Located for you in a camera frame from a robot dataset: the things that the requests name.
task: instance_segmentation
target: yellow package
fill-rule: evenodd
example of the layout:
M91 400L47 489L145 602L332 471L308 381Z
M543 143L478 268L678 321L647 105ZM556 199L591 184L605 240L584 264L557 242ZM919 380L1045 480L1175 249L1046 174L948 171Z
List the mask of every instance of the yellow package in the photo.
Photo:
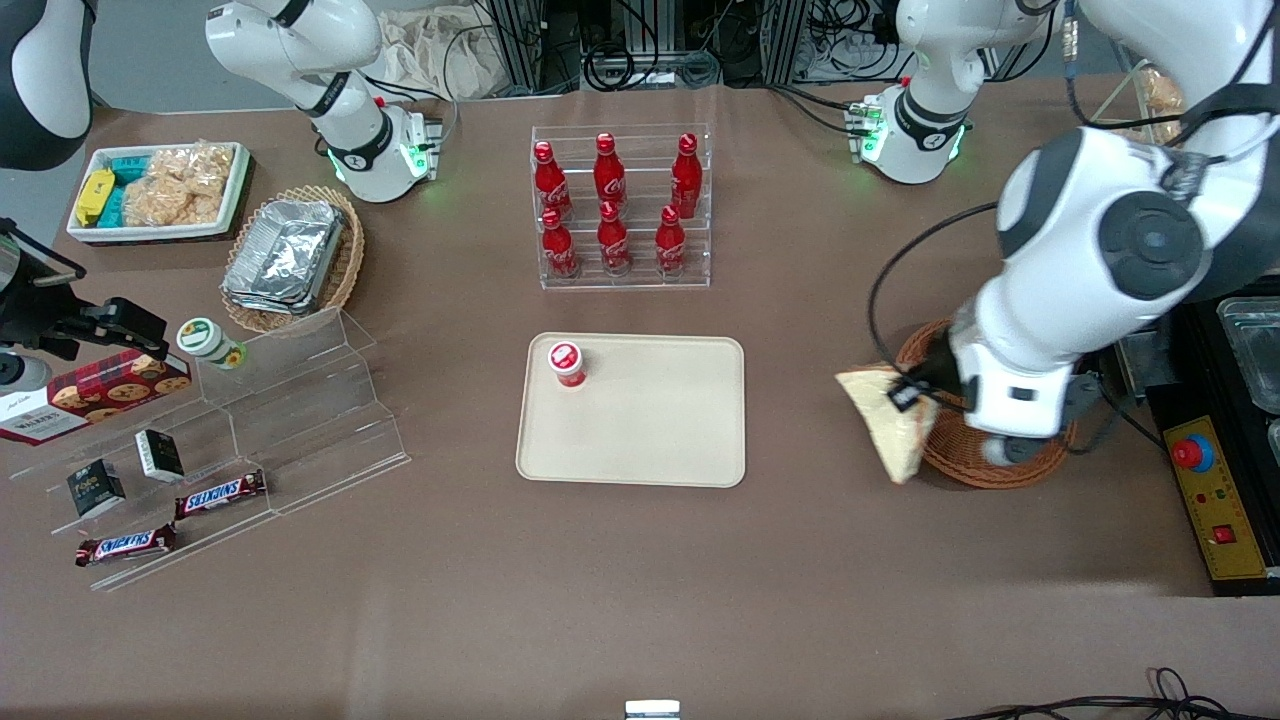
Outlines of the yellow package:
M115 190L115 174L111 170L102 168L90 173L84 190L76 200L76 219L79 220L81 227L88 228L97 222L113 190Z

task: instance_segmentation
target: red box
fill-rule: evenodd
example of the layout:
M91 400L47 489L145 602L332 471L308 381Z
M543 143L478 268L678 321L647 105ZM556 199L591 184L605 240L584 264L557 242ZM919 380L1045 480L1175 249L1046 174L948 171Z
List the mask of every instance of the red box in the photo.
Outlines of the red box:
M128 350L0 398L0 438L44 445L191 386L187 364Z

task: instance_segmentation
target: brown table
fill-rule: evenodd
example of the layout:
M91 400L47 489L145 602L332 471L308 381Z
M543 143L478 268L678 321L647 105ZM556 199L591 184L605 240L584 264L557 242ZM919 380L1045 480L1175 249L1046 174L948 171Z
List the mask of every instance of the brown table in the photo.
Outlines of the brown table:
M1107 82L1083 83L1087 106ZM888 254L995 199L1073 124L1057 82L989 87L973 115L945 176L902 187L763 91L466 105L439 182L360 206L348 309L381 342L375 382L413 461L108 594L49 537L38 488L4 487L4 715L593 719L675 697L696 720L927 720L1146 694L1152 665L1280 712L1280 603L1193 597L1207 583L1175 486L1130 429L1024 491L896 487L832 379L873 359L865 293ZM716 122L712 288L541 292L530 126L695 119ZM253 151L255 205L333 183L296 111L108 113L90 146L200 137ZM74 251L86 297L221 316L225 245ZM886 291L891 341L998 266L989 218L922 249ZM550 329L737 338L746 479L521 479L525 351Z

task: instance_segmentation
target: blue package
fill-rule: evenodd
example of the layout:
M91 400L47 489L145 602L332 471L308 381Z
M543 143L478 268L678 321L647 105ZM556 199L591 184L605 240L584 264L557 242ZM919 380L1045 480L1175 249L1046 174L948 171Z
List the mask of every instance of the blue package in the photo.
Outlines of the blue package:
M111 172L115 173L118 183L127 184L141 178L142 174L147 172L147 163L150 161L151 158L147 158L146 155L115 158L111 160Z
M116 187L111 191L111 195L106 197L106 206L102 208L102 214L97 219L97 227L100 228L123 228L124 227L124 188Z

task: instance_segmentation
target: round wicker basket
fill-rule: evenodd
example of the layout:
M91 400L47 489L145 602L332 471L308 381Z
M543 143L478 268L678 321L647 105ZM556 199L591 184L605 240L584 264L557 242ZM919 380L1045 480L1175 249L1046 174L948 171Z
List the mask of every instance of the round wicker basket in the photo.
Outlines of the round wicker basket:
M271 200L324 201L340 209L347 215L346 227L343 227L342 236L338 240L340 245L334 254L333 264L329 265L329 277L325 279L324 288L320 292L320 305L317 309L342 307L346 305L347 300L351 299L351 291L356 288L360 264L365 259L365 231L360 225L360 217L356 215L356 209L351 205L351 201L335 190L310 184L285 190ZM244 245L244 236L248 233L248 228L253 224L253 220L257 219L257 214L262 211L262 208L266 208L266 202L260 205L257 210L253 210L253 214L241 225L239 234L236 236L236 243L232 245L230 256L227 259L228 269L236 261L236 256ZM283 328L301 318L284 313L266 313L241 307L225 295L223 296L223 305L227 307L227 314L230 315L232 320L236 320L237 325L260 333Z
M923 360L929 340L950 324L951 320L937 320L915 331L915 334L899 350L897 363L911 366ZM950 393L942 396L957 405L963 404L959 397ZM1064 439L1070 443L1075 439L1075 423L1070 423ZM964 484L986 489L1010 489L1043 480L1068 457L1061 442L1050 442L1027 462L1002 468L983 459L982 443L986 438L986 433L966 425L959 413L941 407L933 432L924 443L924 459L946 477Z

